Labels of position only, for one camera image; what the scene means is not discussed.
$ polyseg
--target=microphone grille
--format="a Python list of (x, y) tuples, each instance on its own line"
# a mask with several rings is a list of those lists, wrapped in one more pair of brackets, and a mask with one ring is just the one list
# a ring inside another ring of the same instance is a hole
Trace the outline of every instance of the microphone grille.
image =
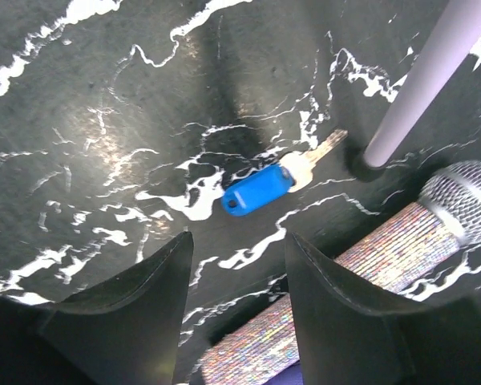
[(481, 242), (481, 161), (458, 162), (440, 170), (421, 191), (463, 227), (467, 241)]

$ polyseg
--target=metal pole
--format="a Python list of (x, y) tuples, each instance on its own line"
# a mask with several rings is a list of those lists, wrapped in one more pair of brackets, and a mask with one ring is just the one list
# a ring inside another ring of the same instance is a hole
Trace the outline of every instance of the metal pole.
[(481, 0), (451, 0), (363, 154), (382, 167), (481, 36)]

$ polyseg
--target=microphone handle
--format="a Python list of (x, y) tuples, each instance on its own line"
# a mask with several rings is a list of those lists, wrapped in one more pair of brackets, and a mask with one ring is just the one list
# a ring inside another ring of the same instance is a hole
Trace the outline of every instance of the microphone handle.
[[(428, 209), (411, 203), (335, 261), (398, 293), (459, 250), (455, 235)], [(299, 360), (289, 295), (207, 351), (208, 385), (263, 385)]]

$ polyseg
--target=black marble surface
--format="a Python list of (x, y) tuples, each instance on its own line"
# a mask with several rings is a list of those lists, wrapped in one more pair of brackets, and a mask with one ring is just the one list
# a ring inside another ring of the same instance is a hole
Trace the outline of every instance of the black marble surface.
[[(480, 41), (382, 179), (353, 180), (338, 148), (304, 190), (248, 217), (220, 207), (338, 124), (366, 145), (446, 3), (0, 1), (0, 294), (61, 301), (189, 229), (185, 381), (215, 336), (285, 292), (287, 229), (335, 257), (437, 168), (481, 160)], [(481, 245), (403, 295), (474, 290)]]

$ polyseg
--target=blue plastic key ring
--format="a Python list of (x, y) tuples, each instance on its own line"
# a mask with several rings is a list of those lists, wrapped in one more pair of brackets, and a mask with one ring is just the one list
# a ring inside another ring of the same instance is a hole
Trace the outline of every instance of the blue plastic key ring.
[(228, 213), (241, 217), (285, 195), (293, 183), (285, 168), (273, 164), (227, 188), (221, 203)]

